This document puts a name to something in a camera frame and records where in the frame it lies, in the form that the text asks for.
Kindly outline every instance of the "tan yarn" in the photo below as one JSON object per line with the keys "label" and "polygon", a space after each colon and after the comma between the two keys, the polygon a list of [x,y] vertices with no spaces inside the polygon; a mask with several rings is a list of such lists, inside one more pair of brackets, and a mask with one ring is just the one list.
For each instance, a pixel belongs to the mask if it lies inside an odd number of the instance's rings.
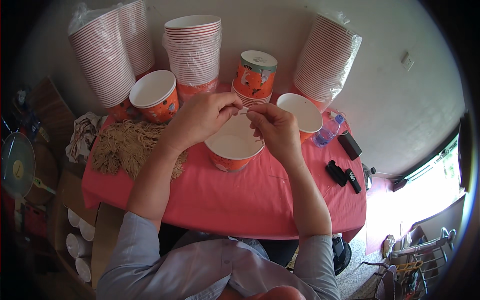
{"label": "tan yarn", "polygon": [[[109,125],[98,135],[93,150],[93,169],[103,174],[116,174],[121,166],[135,180],[165,128],[166,125],[132,120]],[[186,160],[187,152],[183,151],[173,167],[171,180],[180,176]]]}

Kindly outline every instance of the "plastic water bottle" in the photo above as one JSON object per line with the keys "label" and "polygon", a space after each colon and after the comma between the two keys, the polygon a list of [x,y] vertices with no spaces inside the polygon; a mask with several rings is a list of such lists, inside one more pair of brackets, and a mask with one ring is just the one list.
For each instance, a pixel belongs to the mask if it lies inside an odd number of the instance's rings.
{"label": "plastic water bottle", "polygon": [[313,143],[319,147],[325,147],[338,134],[340,125],[345,121],[342,115],[329,120],[316,134],[312,136]]}

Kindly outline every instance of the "chair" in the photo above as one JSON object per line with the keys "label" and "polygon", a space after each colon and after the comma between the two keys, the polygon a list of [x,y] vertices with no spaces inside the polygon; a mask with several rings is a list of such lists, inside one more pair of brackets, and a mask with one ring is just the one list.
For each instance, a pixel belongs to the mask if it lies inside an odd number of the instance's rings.
{"label": "chair", "polygon": [[386,263],[368,263],[362,262],[362,264],[368,265],[380,265],[386,269],[385,273],[374,273],[378,276],[382,276],[380,283],[375,289],[375,295],[372,298],[360,299],[360,300],[402,300],[403,293],[401,285],[396,279],[396,266],[387,265]]}

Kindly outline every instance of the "wall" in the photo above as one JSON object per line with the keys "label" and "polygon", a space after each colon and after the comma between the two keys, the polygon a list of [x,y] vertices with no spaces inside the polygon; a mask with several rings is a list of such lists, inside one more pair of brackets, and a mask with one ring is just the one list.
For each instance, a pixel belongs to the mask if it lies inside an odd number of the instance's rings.
{"label": "wall", "polygon": [[[17,82],[35,85],[50,75],[76,115],[105,114],[80,72],[66,30],[78,0],[56,0],[20,53]],[[118,0],[88,0],[96,9]],[[189,14],[222,18],[220,79],[231,82],[239,54],[248,49],[278,59],[274,89],[287,92],[298,54],[320,8],[343,11],[363,43],[344,90],[331,105],[347,114],[363,150],[362,162],[378,172],[401,174],[449,134],[464,110],[453,57],[431,18],[415,0],[146,0],[156,67],[168,69],[161,46],[163,24]],[[407,72],[400,60],[411,53]]]}

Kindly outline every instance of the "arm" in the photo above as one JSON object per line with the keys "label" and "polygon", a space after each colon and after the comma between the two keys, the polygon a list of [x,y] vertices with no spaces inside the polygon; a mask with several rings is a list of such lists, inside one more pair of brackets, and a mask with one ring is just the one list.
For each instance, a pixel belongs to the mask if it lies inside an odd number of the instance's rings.
{"label": "arm", "polygon": [[297,119],[273,104],[249,109],[247,117],[255,136],[264,138],[270,153],[287,171],[293,197],[293,217],[300,243],[315,235],[332,235],[332,221],[324,198],[301,153]]}
{"label": "arm", "polygon": [[270,153],[287,171],[293,197],[293,218],[300,248],[293,273],[322,299],[340,299],[332,250],[332,221],[328,207],[301,153],[300,133],[294,115],[273,104],[249,109],[247,117],[255,136],[264,138]]}
{"label": "arm", "polygon": [[163,130],[130,192],[117,245],[98,281],[99,299],[136,299],[148,293],[145,288],[155,274],[151,269],[160,259],[157,235],[179,154],[217,132],[241,108],[235,94],[200,93]]}
{"label": "arm", "polygon": [[178,156],[190,146],[205,141],[242,108],[233,93],[200,93],[179,110],[140,170],[130,192],[127,211],[160,223],[170,196],[170,177]]}

